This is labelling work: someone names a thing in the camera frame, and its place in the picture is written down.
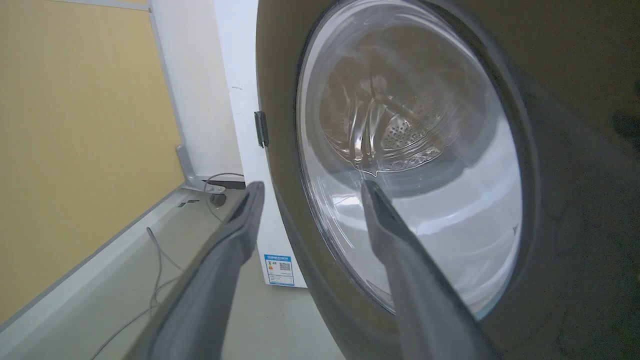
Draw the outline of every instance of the sticker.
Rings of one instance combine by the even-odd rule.
[[[280,255],[264,255],[267,265],[267,276],[272,285],[294,286],[291,257]]]

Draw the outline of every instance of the floor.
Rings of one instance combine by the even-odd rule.
[[[224,217],[240,194],[227,190],[227,203],[215,212]],[[180,211],[161,218],[152,227],[163,250],[186,267],[200,246],[215,231],[218,221],[206,207],[203,193],[193,192]],[[157,252],[147,237],[129,259],[85,299],[67,309],[68,314],[30,346],[25,359],[91,359],[97,349],[121,326],[148,307],[157,276]],[[160,284],[180,274],[163,259]],[[166,296],[170,286],[159,293]],[[96,359],[121,359],[144,328],[143,315],[118,334]],[[227,327],[222,358],[343,359],[324,325],[307,289],[266,285],[257,253],[240,273]]]

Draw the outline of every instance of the washing machine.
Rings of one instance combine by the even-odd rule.
[[[347,359],[402,358],[365,180],[506,359],[640,358],[637,155],[467,6],[215,5],[245,178],[266,185],[265,283],[308,287]]]

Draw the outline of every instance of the white wall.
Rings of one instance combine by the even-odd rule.
[[[213,2],[151,0],[150,3],[182,127],[183,145],[196,175],[243,174]],[[234,176],[219,179],[242,180]]]

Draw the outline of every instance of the door glass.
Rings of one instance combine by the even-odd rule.
[[[454,31],[411,2],[334,6],[306,49],[296,116],[317,225],[362,288],[393,312],[360,203],[366,178],[484,316],[518,252],[520,171],[496,91]]]

